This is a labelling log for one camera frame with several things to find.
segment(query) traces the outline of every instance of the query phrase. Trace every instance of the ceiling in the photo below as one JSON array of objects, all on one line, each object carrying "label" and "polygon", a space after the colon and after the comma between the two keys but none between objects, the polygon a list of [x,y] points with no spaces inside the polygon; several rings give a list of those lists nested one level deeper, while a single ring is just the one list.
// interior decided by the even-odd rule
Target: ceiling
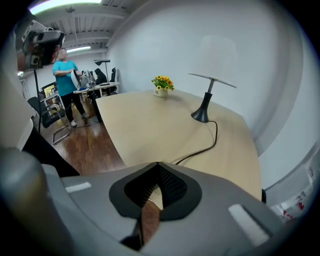
[{"label": "ceiling", "polygon": [[63,5],[36,14],[35,20],[65,33],[64,48],[101,49],[130,14],[147,1],[102,0],[101,3]]}]

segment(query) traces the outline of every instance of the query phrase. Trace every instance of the wooden floor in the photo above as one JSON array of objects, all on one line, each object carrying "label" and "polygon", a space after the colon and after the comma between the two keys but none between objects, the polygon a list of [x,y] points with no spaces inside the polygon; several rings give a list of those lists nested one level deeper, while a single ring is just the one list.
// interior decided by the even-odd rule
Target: wooden floor
[{"label": "wooden floor", "polygon": [[[86,126],[78,110],[73,107],[72,113],[78,128],[72,129],[67,138],[56,145],[52,143],[52,134],[63,125],[60,120],[48,128],[41,126],[41,135],[80,175],[93,175],[125,168],[105,125],[93,121],[95,112],[91,102],[85,102],[83,107],[85,112],[91,115]],[[60,134],[57,134],[57,138],[64,134],[65,132],[61,131]],[[157,231],[160,211],[149,200],[143,207],[141,218],[144,243],[147,243]]]}]

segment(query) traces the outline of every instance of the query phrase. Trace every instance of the tube light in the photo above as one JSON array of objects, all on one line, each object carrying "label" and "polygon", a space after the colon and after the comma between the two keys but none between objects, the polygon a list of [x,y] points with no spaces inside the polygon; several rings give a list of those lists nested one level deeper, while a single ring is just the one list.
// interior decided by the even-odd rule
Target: tube light
[{"label": "tube light", "polygon": [[88,49],[91,49],[91,46],[74,48],[74,49],[66,50],[66,52],[67,52],[67,53],[72,53],[72,52],[82,51],[82,50],[88,50]]},{"label": "tube light", "polygon": [[58,6],[64,6],[64,5],[70,5],[70,4],[87,4],[87,3],[100,4],[101,0],[49,0],[43,3],[40,3],[30,8],[29,10],[33,15],[36,15],[45,10],[58,7]]}]

